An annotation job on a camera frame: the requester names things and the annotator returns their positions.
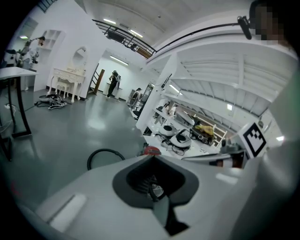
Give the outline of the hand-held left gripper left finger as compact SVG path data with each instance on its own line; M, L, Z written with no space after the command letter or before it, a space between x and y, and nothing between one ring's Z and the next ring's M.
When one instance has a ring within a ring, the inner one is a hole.
M87 171L36 211L23 207L23 214L46 240L167 240L169 234L152 210L129 206L113 189L119 171L146 159L135 157Z

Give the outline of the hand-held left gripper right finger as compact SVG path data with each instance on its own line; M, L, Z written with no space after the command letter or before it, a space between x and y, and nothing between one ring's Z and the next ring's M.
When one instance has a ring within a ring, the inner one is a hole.
M164 194L153 204L161 231L153 228L154 240L166 240L196 224L220 206L248 178L250 164L243 169L222 168L196 161L154 156L153 174Z

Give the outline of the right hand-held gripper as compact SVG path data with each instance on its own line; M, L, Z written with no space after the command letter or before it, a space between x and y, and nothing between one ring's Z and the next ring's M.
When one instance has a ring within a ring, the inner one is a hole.
M250 122L235 135L222 141L220 153L184 157L181 160L202 165L244 168L248 160L261 157L266 147L267 141L262 129L256 122Z

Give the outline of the black bag with yellow cloth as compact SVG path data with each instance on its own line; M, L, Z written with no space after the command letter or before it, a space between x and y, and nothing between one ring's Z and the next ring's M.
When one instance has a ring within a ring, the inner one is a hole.
M199 140L209 146L211 146L216 140L212 126L195 125L190 129L190 134L196 140Z

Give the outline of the round white device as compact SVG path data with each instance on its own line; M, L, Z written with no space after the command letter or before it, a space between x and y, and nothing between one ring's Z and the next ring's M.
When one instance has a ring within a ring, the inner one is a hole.
M172 137L178 133L178 130L172 125L164 125L159 130L161 135Z
M189 131L183 129L182 131L171 137L170 143L178 149L188 150L192 143L192 140L189 137Z

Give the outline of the black office chair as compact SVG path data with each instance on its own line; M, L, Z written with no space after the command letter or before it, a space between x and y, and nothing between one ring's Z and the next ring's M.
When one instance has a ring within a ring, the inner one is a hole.
M144 107L145 107L145 104L146 104L146 103L141 103L141 102L139 102L139 104L136 105L136 106L133 108L132 113L133 113L133 115L134 115L134 120L138 121L138 119L139 119L139 117L140 117L140 115L141 115L141 113L142 113L142 111L143 111L143 109L144 109Z

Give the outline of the shelf with white appliances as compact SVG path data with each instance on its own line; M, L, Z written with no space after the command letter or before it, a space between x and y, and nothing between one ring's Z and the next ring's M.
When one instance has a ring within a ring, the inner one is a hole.
M157 79L136 123L139 130L157 134L168 123L190 132L205 125L216 137L209 146L189 133L191 146L181 152L153 136L167 155L218 153L224 139L250 122L262 129L266 150L291 142L300 147L300 58L293 49L255 40L201 41L152 57L146 68Z

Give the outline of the pile of black equipment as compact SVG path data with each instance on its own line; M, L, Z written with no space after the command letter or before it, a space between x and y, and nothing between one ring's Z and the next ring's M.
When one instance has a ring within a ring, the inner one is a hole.
M42 95L34 104L36 107L47 107L49 110L61 109L71 103L65 101L57 94Z

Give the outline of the white ornate stool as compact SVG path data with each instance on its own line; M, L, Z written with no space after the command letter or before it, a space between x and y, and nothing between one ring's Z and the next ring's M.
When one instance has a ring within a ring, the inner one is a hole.
M59 95L63 91L63 98L67 98L70 90L69 83L60 82L56 83L55 94Z

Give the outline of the white ornate dressing table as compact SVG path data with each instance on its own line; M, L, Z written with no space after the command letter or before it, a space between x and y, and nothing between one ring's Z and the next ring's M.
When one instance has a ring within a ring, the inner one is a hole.
M71 103L74 103L75 97L77 97L77 100L80 100L78 85L82 87L85 80L85 67L87 63L87 57L87 48L85 46L81 46L74 52L73 56L70 58L69 64L66 69L54 68L47 95L51 94L53 84L56 89L56 83L60 81L69 83L69 94L72 95Z

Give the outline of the white table with black legs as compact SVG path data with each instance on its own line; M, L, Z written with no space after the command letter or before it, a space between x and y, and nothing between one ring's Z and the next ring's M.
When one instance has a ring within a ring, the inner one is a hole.
M21 114L21 117L23 120L23 124L25 126L25 130L22 132L14 132L12 134L13 138L31 135L31 130L28 125L24 106L23 106L23 99L22 99L22 94L21 94L21 77L36 76L36 75L38 75L38 72L26 70L26 69L20 68L20 67L5 67L5 68L0 69L0 80L9 80L10 81L10 79L16 78L17 99L18 99L20 114Z

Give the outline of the black balcony railing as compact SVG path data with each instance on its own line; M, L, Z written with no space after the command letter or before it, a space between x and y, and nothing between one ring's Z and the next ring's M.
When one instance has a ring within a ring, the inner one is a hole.
M157 53L152 46L144 42L140 36L130 30L126 31L113 24L95 19L93 19L93 22L108 39L121 43L126 48L142 55L146 59Z

